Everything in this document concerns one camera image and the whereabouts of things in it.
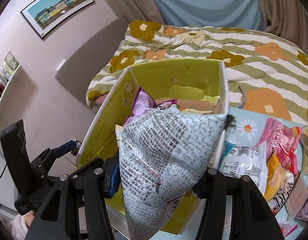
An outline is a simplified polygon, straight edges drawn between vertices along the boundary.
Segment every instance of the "orange daisy center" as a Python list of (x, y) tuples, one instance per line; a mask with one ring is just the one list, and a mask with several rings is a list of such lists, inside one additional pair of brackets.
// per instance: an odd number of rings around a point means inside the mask
[(245, 130), (245, 132), (250, 132), (250, 131), (252, 131), (252, 127), (249, 124), (245, 125), (244, 130)]

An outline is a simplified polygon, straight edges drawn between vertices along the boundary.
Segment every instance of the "black cable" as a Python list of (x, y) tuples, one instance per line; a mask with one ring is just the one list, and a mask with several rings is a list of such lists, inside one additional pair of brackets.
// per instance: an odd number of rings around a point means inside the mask
[(7, 166), (7, 164), (5, 164), (5, 167), (4, 167), (4, 169), (3, 169), (3, 171), (2, 171), (2, 173), (1, 173), (1, 175), (0, 175), (0, 179), (2, 178), (3, 173), (5, 172), (6, 166)]

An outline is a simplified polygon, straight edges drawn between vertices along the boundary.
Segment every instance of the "blue curtain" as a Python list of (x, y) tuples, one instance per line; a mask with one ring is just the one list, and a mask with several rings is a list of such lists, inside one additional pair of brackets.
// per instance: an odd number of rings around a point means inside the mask
[(166, 24), (263, 31), (257, 0), (154, 0)]

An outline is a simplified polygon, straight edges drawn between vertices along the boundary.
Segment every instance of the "metal screw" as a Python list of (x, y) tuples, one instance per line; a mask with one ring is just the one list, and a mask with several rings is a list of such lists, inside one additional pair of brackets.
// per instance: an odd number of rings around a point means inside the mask
[(60, 177), (60, 181), (66, 181), (68, 178), (69, 178), (69, 175), (63, 174), (63, 175)]
[(103, 169), (102, 169), (102, 168), (96, 168), (96, 169), (94, 170), (94, 173), (95, 173), (96, 175), (99, 175), (99, 174), (103, 173)]
[(245, 182), (249, 182), (250, 181), (250, 177), (247, 175), (244, 175), (241, 177)]
[(211, 175), (215, 175), (216, 172), (217, 172), (217, 170), (215, 170), (215, 169), (212, 168), (212, 169), (208, 169), (207, 172), (208, 172), (209, 174), (211, 174)]

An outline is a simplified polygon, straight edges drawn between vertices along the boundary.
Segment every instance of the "picture frame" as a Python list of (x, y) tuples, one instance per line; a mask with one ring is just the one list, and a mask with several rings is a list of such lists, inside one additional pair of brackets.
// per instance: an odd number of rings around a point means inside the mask
[(44, 38), (70, 15), (91, 3), (94, 0), (35, 0), (21, 14), (36, 33)]

